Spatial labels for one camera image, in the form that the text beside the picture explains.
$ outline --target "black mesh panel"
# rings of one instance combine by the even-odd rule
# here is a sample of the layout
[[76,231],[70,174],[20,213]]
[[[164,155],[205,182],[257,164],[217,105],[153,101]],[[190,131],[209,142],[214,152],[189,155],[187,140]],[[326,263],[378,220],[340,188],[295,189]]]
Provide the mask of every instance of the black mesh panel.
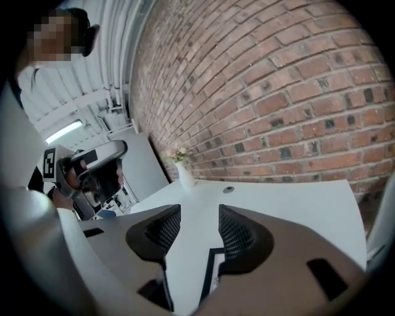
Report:
[[165,256],[180,231],[180,223],[180,205],[168,206],[162,212],[130,227],[126,233],[126,242],[140,258],[158,262],[166,270]]
[[235,212],[232,206],[219,205],[218,230],[223,241],[225,261],[218,268],[218,276],[249,273],[261,265],[272,253],[274,238],[262,224]]
[[222,210],[220,210],[219,232],[225,250],[225,260],[237,257],[254,243],[249,229]]
[[180,222],[181,212],[178,210],[149,224],[145,235],[167,253],[180,231]]

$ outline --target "white wall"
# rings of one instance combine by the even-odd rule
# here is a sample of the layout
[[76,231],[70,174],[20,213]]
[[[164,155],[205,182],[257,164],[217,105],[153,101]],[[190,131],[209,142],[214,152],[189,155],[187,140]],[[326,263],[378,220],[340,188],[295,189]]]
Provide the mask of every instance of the white wall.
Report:
[[168,185],[147,135],[131,128],[116,136],[127,142],[128,152],[122,160],[123,175],[139,201]]

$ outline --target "qr code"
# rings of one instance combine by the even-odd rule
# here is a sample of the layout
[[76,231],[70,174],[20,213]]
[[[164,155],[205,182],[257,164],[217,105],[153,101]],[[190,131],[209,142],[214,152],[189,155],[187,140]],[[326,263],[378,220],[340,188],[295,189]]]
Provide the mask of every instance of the qr code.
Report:
[[43,176],[44,178],[55,177],[55,151],[56,148],[50,148],[44,152]]

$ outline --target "small white vase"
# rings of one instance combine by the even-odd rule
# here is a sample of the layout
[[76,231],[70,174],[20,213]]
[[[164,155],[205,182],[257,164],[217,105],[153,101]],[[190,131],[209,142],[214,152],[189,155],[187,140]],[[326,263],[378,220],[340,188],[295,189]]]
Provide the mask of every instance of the small white vase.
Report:
[[181,182],[181,185],[184,189],[190,189],[196,184],[196,179],[192,176],[192,174],[185,168],[184,163],[182,161],[176,162],[175,166],[178,169],[178,176]]

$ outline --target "white ceiling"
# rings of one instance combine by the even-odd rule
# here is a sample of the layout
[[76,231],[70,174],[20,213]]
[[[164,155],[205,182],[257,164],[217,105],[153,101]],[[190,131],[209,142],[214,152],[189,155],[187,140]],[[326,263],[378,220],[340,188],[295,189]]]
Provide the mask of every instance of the white ceiling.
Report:
[[100,25],[93,52],[67,68],[33,68],[19,76],[25,112],[43,138],[76,120],[83,127],[53,144],[88,149],[110,140],[113,133],[133,128],[127,114],[129,82],[141,29],[154,0],[69,0],[60,7],[87,11],[91,25]]

